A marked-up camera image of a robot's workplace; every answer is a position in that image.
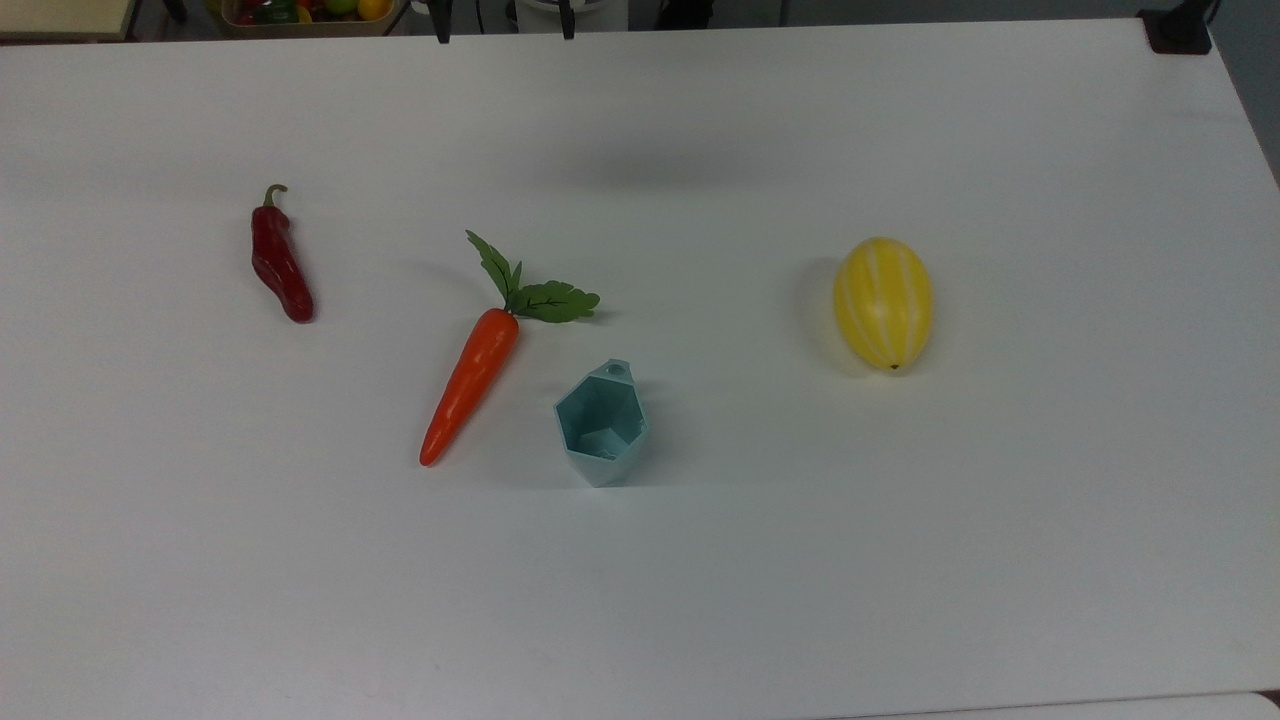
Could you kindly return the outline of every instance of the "toy vegetable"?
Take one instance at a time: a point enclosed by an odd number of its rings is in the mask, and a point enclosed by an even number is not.
[[[516,269],[476,233],[467,231],[467,240],[480,251],[480,266],[489,273],[503,306],[493,307],[480,315],[471,329],[458,357],[453,374],[444,387],[444,396],[435,407],[435,415],[422,439],[422,452],[419,461],[431,465],[449,447],[458,430],[467,421],[498,372],[507,363],[516,340],[520,337],[517,316],[532,318],[545,323],[567,323],[579,318],[590,318],[600,296],[557,281],[541,284],[520,286],[520,273],[524,263],[516,263]]]
[[[266,0],[253,10],[253,22],[260,26],[296,23],[298,10],[296,0]]]
[[[854,352],[883,370],[908,366],[933,327],[933,288],[910,247],[873,237],[836,273],[836,323]]]
[[[276,190],[289,188],[283,184],[266,188],[266,200],[253,210],[253,270],[280,300],[291,320],[310,323],[316,314],[315,301],[289,249],[289,218],[271,200]]]

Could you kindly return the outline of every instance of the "chili pepper stem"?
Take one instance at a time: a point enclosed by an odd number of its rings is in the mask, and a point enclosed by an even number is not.
[[[288,192],[289,188],[284,187],[280,183],[275,183],[271,187],[266,188],[266,200],[262,201],[262,208],[275,208],[275,200],[271,199],[271,193],[274,193],[276,190],[279,190],[280,192]]]

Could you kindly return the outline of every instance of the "red chili pepper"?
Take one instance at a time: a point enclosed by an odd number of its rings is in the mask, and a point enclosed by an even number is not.
[[[271,200],[276,190],[289,188],[283,184],[266,188],[266,200],[253,210],[253,270],[280,299],[291,320],[310,323],[315,319],[315,301],[289,249],[289,218]]]

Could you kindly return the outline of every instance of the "gray floor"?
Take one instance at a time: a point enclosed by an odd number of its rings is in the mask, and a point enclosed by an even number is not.
[[[160,0],[141,0],[134,35],[142,41],[221,37],[202,0],[186,0],[189,19],[170,22]],[[717,0],[712,27],[778,24],[783,0]],[[480,0],[488,32],[512,32],[506,0]],[[631,29],[652,28],[659,0],[630,0]],[[790,0],[788,24],[872,24],[1053,18],[1132,18],[1140,8],[1171,8],[1176,0]],[[475,5],[458,0],[454,31],[479,32]],[[1271,172],[1280,178],[1280,0],[1222,0],[1212,26],[1222,59],[1253,123]],[[429,23],[402,23],[397,35],[430,33]]]

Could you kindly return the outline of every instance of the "black stand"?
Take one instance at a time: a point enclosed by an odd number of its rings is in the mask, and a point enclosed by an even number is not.
[[[573,13],[573,8],[568,4],[568,0],[559,0],[558,5],[561,10],[561,29],[564,32],[564,40],[573,40],[573,33],[577,31],[577,15]]]
[[[431,13],[431,27],[435,28],[435,38],[440,45],[449,44],[449,35],[453,32],[453,0],[425,0],[426,10]]]
[[[1208,55],[1213,42],[1208,38],[1204,13],[1213,0],[1184,0],[1172,10],[1139,10],[1147,27],[1147,42],[1161,55]]]

